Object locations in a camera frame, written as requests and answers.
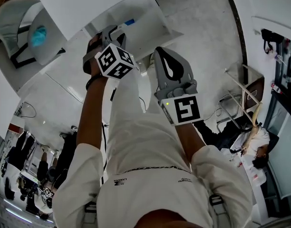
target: black wristband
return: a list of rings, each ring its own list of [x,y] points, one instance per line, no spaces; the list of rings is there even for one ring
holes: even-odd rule
[[[102,73],[97,74],[97,75],[91,77],[91,79],[87,82],[87,85],[85,86],[85,88],[88,90],[89,86],[90,86],[90,85],[91,85],[91,84],[92,84],[96,79],[98,79],[98,78],[102,78],[102,77],[103,77]]]

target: shirt logo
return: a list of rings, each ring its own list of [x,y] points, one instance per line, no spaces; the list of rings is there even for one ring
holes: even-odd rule
[[[178,182],[184,182],[184,181],[192,182],[191,179],[189,178],[181,178]]]
[[[115,186],[123,185],[126,181],[126,178],[114,180]]]

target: white shirt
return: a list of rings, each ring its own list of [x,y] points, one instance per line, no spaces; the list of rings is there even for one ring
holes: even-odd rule
[[[233,143],[233,145],[231,146],[231,150],[240,150],[242,148],[242,145],[244,144],[244,142],[246,141],[246,139],[248,138],[250,132],[247,133],[241,133],[237,139],[235,140],[235,142]],[[256,156],[256,152],[258,150],[259,147],[265,145],[265,144],[269,144],[270,141],[270,137],[269,137],[269,133],[267,132],[267,130],[265,128],[262,128],[259,126],[259,130],[257,132],[257,134],[255,136],[253,136],[253,138],[250,141],[249,147],[247,149],[247,155],[251,155],[251,156]]]
[[[50,214],[52,213],[52,209],[47,207],[47,204],[43,202],[42,196],[41,195],[34,195],[34,200],[35,200],[35,206],[41,210],[45,214]]]
[[[10,189],[13,192],[19,192],[19,184],[17,183],[17,179],[21,171],[13,166],[12,164],[7,163],[7,169],[4,175],[4,183],[6,183],[6,178],[9,178]]]
[[[101,151],[80,144],[67,179],[53,198],[57,227],[83,227],[85,205],[94,197],[99,228],[133,228],[142,216],[157,209],[177,212],[204,228],[212,227],[208,192],[201,182],[205,179],[213,193],[223,198],[232,227],[241,228],[252,209],[250,185],[214,146],[205,146],[195,153],[191,166],[193,173],[170,166],[127,171],[111,176],[100,188]]]

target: black and white marker cube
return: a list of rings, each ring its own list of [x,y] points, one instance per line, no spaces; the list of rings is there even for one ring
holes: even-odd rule
[[[163,99],[160,106],[170,124],[176,126],[203,119],[202,109],[197,102],[201,102],[200,94]]]
[[[105,77],[121,79],[136,67],[132,54],[110,43],[102,52],[95,55],[101,73]]]

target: sleeve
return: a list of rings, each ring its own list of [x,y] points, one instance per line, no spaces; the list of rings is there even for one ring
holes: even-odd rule
[[[252,211],[251,185],[213,145],[196,152],[191,166],[196,177],[204,179],[212,192],[222,197],[232,227],[243,227]]]
[[[103,175],[101,151],[89,144],[79,144],[68,170],[66,180],[52,201],[58,228],[80,228],[84,206],[97,196]]]

